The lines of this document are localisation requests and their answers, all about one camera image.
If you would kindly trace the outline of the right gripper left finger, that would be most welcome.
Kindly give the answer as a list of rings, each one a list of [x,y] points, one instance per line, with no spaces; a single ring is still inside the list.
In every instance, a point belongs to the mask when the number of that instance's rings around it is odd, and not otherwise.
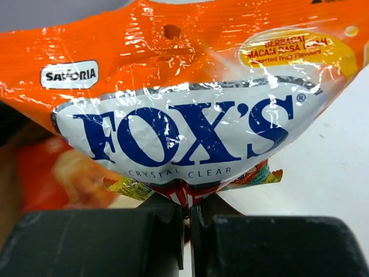
[[[137,208],[35,211],[1,250],[2,276],[178,276],[182,207],[154,194]]]

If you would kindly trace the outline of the orange yellow candy packet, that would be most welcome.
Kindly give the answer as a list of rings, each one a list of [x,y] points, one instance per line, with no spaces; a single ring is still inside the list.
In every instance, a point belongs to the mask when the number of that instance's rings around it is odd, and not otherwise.
[[[296,140],[367,64],[367,1],[134,1],[1,33],[1,100],[191,207]]]

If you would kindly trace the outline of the orange beige chips bag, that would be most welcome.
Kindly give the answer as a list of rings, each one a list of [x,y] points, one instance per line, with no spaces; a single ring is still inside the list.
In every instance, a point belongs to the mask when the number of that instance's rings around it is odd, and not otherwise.
[[[54,209],[107,208],[108,190],[120,176],[53,136],[20,148],[16,156],[22,213]]]

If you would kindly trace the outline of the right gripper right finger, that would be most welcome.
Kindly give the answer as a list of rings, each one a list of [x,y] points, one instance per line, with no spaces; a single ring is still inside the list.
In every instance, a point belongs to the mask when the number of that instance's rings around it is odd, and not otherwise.
[[[350,228],[326,216],[246,216],[212,194],[190,208],[194,276],[367,276]]]

